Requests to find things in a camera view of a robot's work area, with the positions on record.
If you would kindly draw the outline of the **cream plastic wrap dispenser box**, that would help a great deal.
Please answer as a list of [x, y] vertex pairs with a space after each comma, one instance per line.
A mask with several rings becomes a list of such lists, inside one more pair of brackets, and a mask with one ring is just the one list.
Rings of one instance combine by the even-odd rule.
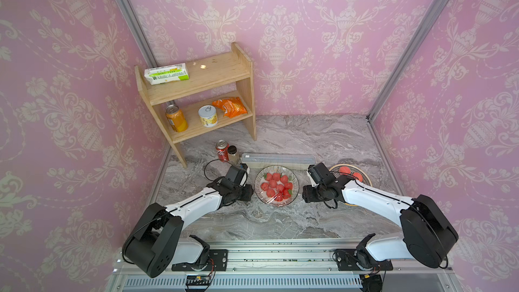
[[243, 153], [241, 162], [250, 168], [263, 169], [268, 166], [283, 166], [291, 170], [307, 170], [317, 164], [313, 155], [304, 154], [256, 154]]

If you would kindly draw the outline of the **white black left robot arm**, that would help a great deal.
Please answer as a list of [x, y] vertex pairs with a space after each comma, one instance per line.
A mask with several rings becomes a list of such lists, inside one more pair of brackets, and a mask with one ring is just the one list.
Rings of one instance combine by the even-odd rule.
[[254, 188], [246, 183], [248, 176], [246, 164], [232, 165], [226, 175], [183, 201], [147, 206], [122, 246], [122, 259], [151, 278], [169, 266], [194, 271], [212, 266], [210, 245], [195, 235], [182, 239], [182, 231], [209, 213], [250, 201]]

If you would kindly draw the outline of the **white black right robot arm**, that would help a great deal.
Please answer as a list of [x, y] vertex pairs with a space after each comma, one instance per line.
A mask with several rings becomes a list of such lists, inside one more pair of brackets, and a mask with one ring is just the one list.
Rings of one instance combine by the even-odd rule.
[[386, 218], [399, 231], [358, 243], [354, 259], [372, 270], [392, 259], [414, 259], [428, 268], [447, 268], [448, 254], [459, 240], [458, 232], [436, 202], [426, 195], [412, 198], [366, 185], [351, 174], [330, 171], [323, 163], [309, 166], [310, 184], [304, 186], [306, 203], [352, 204]]

